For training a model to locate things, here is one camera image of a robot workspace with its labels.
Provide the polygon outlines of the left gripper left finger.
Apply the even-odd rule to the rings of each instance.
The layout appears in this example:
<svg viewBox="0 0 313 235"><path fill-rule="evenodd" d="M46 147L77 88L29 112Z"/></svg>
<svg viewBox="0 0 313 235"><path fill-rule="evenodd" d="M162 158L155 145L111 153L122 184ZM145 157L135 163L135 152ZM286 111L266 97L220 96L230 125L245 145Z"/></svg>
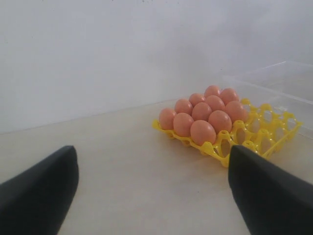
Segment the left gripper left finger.
<svg viewBox="0 0 313 235"><path fill-rule="evenodd" d="M2 235L56 235L79 182L74 146L64 146L0 185Z"/></svg>

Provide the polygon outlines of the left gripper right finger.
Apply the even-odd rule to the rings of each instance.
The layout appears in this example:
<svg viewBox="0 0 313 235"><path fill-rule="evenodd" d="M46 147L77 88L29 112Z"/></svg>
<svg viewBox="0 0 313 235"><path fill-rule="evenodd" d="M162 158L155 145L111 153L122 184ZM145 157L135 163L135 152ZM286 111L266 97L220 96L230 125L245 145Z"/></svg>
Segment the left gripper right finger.
<svg viewBox="0 0 313 235"><path fill-rule="evenodd" d="M313 186L252 150L231 148L228 182L252 235L311 235Z"/></svg>

